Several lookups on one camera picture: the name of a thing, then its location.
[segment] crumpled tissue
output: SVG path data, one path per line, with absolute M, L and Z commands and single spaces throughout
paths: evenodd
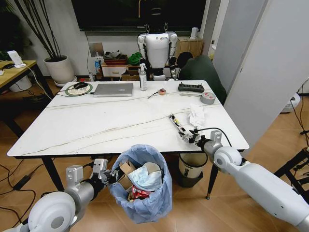
M 201 126 L 205 123 L 205 113 L 202 107 L 191 104 L 191 113 L 189 114 L 189 121 L 194 126 Z

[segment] remote control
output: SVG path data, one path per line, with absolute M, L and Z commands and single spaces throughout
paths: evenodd
M 204 92 L 204 87 L 202 84 L 200 85 L 185 85 L 182 82 L 178 85 L 179 91 L 192 91 L 192 92 Z

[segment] wastebasket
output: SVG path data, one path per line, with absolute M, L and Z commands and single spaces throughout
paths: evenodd
M 143 200 L 136 199 L 133 202 L 127 200 L 128 192 L 119 183 L 109 186 L 110 193 L 116 199 L 128 217 L 135 223 L 157 222 L 165 217 L 172 209 L 172 179 L 168 166 L 162 154 L 149 145 L 135 145 L 128 151 L 121 153 L 112 167 L 112 171 L 119 167 L 120 163 L 130 161 L 136 168 L 144 163 L 152 162 L 159 165 L 163 171 L 162 186 Z

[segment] silver laptop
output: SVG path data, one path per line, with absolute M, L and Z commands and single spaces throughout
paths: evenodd
M 132 96 L 132 83 L 98 84 L 94 97 L 125 97 Z

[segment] black screen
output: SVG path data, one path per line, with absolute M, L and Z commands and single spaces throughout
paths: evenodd
M 72 0 L 80 30 L 145 31 L 151 8 L 161 9 L 168 30 L 200 29 L 206 0 Z

